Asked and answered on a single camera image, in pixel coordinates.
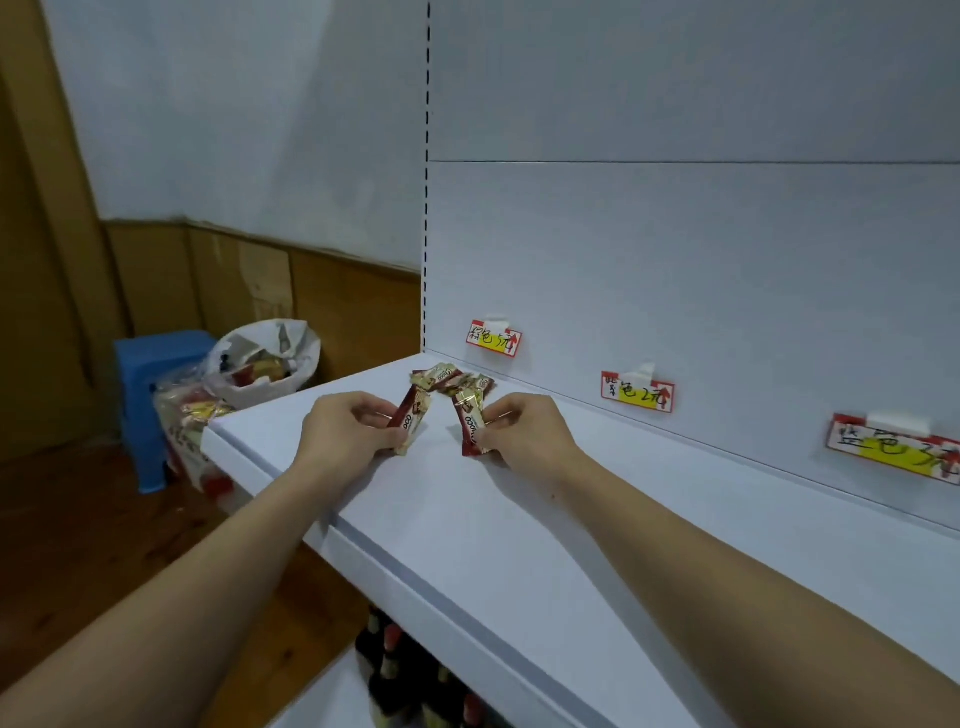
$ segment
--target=person's left hand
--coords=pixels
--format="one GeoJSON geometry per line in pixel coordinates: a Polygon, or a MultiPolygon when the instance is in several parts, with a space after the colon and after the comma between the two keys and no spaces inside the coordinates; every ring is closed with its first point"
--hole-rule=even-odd
{"type": "Polygon", "coordinates": [[[322,488],[326,503],[336,502],[378,450],[403,443],[405,430],[387,428],[395,413],[395,404],[367,392],[320,397],[303,419],[290,471],[311,487],[322,488]]]}

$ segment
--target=price tag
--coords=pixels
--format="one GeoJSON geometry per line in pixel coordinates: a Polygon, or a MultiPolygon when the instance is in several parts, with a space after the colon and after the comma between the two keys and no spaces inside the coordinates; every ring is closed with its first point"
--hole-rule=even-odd
{"type": "Polygon", "coordinates": [[[867,427],[866,419],[833,415],[827,447],[884,465],[960,485],[960,443],[867,427]]]}
{"type": "Polygon", "coordinates": [[[658,412],[673,412],[673,384],[668,381],[652,381],[649,387],[635,387],[620,380],[616,372],[604,372],[600,382],[600,394],[605,400],[616,400],[658,412]]]}
{"type": "Polygon", "coordinates": [[[520,348],[520,339],[523,334],[506,328],[501,331],[490,331],[482,321],[470,324],[470,333],[467,334],[467,343],[490,352],[502,353],[513,358],[520,348]]]}

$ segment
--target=forearm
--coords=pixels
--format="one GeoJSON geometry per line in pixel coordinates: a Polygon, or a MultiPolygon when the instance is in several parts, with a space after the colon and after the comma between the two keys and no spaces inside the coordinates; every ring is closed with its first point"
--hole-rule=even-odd
{"type": "Polygon", "coordinates": [[[318,504],[287,473],[0,697],[0,724],[195,725],[318,504]]]}
{"type": "Polygon", "coordinates": [[[955,724],[945,675],[592,461],[563,498],[740,725],[955,724]]]}

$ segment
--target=person's right arm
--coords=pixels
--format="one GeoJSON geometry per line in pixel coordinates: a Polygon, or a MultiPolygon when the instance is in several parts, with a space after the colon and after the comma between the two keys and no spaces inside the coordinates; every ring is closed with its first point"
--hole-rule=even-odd
{"type": "Polygon", "coordinates": [[[481,447],[552,489],[740,726],[960,725],[960,686],[586,456],[549,397],[484,410],[481,447]]]}

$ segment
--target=blue plastic stool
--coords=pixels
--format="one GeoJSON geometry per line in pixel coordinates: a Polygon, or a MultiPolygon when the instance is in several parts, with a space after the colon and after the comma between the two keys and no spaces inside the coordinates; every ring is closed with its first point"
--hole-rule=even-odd
{"type": "Polygon", "coordinates": [[[176,331],[113,342],[123,408],[120,432],[136,467],[140,493],[166,488],[167,444],[153,402],[153,385],[167,372],[203,359],[217,341],[206,331],[176,331]]]}

